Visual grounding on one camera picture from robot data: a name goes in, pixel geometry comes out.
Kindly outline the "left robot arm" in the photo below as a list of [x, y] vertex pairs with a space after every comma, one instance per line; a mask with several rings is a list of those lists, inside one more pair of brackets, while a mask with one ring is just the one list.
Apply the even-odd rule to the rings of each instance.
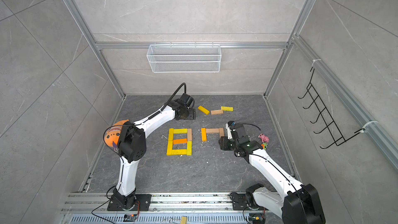
[[108, 127], [103, 142], [120, 158], [119, 180], [110, 200], [125, 211], [137, 206], [135, 179], [138, 163], [147, 150], [146, 138], [171, 120], [195, 118], [194, 98], [187, 94], [186, 83], [182, 83], [151, 115], [136, 122], [122, 120]]

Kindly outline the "yellow-green block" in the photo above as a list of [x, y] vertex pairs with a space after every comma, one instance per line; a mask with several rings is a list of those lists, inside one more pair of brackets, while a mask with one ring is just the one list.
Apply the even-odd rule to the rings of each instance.
[[233, 107], [222, 106], [221, 110], [226, 111], [226, 112], [232, 112], [232, 111], [234, 111], [234, 108]]
[[191, 156], [192, 155], [192, 142], [187, 141], [187, 152], [186, 155]]

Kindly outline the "tan block top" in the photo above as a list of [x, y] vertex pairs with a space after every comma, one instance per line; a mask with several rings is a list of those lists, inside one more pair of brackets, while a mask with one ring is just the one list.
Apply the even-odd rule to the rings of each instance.
[[223, 110], [213, 110], [213, 111], [211, 111], [211, 114], [212, 115], [221, 115], [221, 114], [223, 114]]

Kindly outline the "tan block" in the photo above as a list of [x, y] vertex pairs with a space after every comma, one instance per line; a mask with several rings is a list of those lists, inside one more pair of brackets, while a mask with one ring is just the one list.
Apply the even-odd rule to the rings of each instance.
[[211, 111], [211, 114], [212, 115], [221, 115], [221, 114], [223, 114], [223, 110], [213, 110], [213, 111]]
[[206, 133], [207, 134], [219, 134], [219, 132], [220, 132], [220, 129], [216, 129], [216, 128], [208, 129], [208, 128], [206, 128]]
[[187, 129], [187, 141], [192, 142], [192, 129]]
[[219, 136], [220, 137], [224, 136], [224, 128], [219, 128]]

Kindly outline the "yellow block top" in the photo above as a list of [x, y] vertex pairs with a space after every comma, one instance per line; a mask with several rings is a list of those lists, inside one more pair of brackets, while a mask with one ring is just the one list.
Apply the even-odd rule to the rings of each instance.
[[203, 106], [199, 106], [199, 107], [198, 107], [198, 110], [199, 110], [200, 112], [204, 113], [205, 115], [209, 115], [209, 114], [210, 114], [210, 111], [207, 110], [206, 108], [204, 108]]

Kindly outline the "aluminium rail frame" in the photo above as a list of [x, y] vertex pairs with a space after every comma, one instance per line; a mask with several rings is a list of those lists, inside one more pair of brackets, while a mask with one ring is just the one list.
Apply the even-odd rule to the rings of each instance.
[[235, 211], [228, 192], [155, 192], [148, 211], [108, 211], [105, 193], [71, 193], [61, 206], [65, 224], [247, 224], [282, 221], [269, 210]]

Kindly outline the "orange block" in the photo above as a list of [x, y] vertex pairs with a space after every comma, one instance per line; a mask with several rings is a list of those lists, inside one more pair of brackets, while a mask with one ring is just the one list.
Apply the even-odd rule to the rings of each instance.
[[186, 144], [187, 142], [188, 142], [188, 139], [177, 139], [177, 140], [173, 140], [173, 145]]

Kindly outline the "orange-yellow block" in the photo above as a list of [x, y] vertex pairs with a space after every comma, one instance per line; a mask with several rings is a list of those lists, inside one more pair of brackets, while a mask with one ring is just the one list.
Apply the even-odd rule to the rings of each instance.
[[203, 142], [207, 141], [207, 134], [206, 134], [206, 129], [205, 128], [201, 128], [201, 138]]

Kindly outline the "yellow block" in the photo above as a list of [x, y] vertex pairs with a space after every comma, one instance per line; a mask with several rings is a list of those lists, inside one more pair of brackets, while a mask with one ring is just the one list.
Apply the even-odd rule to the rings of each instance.
[[198, 107], [198, 110], [199, 110], [200, 112], [204, 113], [205, 115], [209, 115], [209, 114], [210, 114], [210, 111], [207, 110], [206, 108], [204, 108], [203, 106], [199, 106], [199, 107]]
[[173, 140], [174, 140], [174, 129], [169, 129], [168, 141], [173, 142]]
[[187, 134], [188, 133], [188, 129], [174, 129], [173, 133], [174, 134]]
[[173, 156], [187, 155], [187, 150], [186, 150], [186, 149], [172, 150], [172, 155], [173, 155]]
[[167, 143], [167, 152], [166, 152], [166, 154], [167, 154], [168, 156], [172, 156], [172, 155], [173, 155], [173, 140], [168, 141], [168, 143]]

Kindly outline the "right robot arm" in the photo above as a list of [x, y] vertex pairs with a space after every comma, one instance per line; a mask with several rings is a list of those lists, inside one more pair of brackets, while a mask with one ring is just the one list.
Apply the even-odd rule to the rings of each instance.
[[222, 150], [232, 150], [256, 168], [274, 187], [275, 193], [263, 184], [246, 189], [244, 210], [269, 210], [285, 224], [324, 224], [326, 222], [320, 197], [316, 188], [304, 185], [279, 166], [266, 152], [268, 138], [263, 134], [251, 140], [245, 130], [246, 123], [229, 121], [227, 135], [222, 136], [219, 145]]

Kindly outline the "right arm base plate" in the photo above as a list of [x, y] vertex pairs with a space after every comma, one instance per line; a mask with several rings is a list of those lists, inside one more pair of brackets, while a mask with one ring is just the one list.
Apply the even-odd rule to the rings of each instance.
[[255, 184], [246, 189], [244, 194], [238, 194], [237, 192], [231, 192], [229, 198], [232, 201], [232, 206], [235, 211], [244, 210], [245, 208], [250, 208], [254, 210], [264, 209], [264, 207], [258, 205], [255, 202], [254, 192], [257, 189], [265, 188], [263, 184]]

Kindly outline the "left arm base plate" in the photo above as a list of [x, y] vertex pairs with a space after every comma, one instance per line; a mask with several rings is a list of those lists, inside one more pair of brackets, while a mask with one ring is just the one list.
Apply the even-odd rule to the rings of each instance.
[[148, 211], [151, 203], [151, 194], [138, 194], [123, 197], [120, 194], [111, 196], [108, 211]]

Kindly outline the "yellow block bottom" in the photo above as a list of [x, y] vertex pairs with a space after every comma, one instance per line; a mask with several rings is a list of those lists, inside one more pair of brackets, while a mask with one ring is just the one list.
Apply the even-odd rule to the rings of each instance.
[[166, 152], [166, 154], [167, 154], [168, 156], [172, 156], [172, 155], [173, 155], [173, 140], [168, 141], [168, 143], [167, 143], [167, 152]]

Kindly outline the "orange plush toy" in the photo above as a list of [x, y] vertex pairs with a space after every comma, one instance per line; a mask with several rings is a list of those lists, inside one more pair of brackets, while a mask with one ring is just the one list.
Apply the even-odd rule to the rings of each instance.
[[113, 149], [118, 148], [119, 137], [120, 137], [122, 128], [127, 122], [129, 122], [128, 119], [118, 121], [105, 131], [103, 140], [108, 147], [113, 148]]

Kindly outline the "small orange green toy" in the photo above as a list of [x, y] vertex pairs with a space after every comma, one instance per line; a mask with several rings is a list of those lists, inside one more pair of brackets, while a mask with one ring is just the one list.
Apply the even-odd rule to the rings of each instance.
[[262, 147], [263, 147], [264, 150], [267, 150], [267, 145], [268, 145], [268, 143], [262, 143], [261, 145], [262, 145]]

